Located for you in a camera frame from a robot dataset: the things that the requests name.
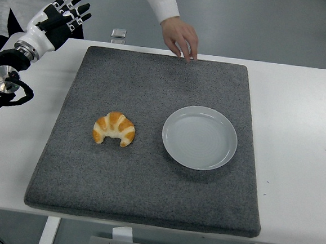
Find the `person's hand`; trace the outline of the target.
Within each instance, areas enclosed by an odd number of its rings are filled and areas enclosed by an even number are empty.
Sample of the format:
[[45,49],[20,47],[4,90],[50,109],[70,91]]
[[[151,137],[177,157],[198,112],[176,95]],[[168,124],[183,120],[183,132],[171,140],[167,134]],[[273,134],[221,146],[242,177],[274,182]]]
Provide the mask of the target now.
[[164,44],[177,57],[183,55],[187,63],[198,58],[198,36],[195,29],[180,19],[170,17],[161,22]]

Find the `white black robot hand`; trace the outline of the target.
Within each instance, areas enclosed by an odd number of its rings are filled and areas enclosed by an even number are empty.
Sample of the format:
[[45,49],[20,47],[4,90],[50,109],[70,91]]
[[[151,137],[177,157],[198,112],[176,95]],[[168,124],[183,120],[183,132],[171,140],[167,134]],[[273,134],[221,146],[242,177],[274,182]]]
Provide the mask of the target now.
[[81,1],[55,0],[44,6],[27,24],[26,34],[15,43],[15,48],[30,52],[33,60],[59,49],[91,18],[90,4],[82,5]]

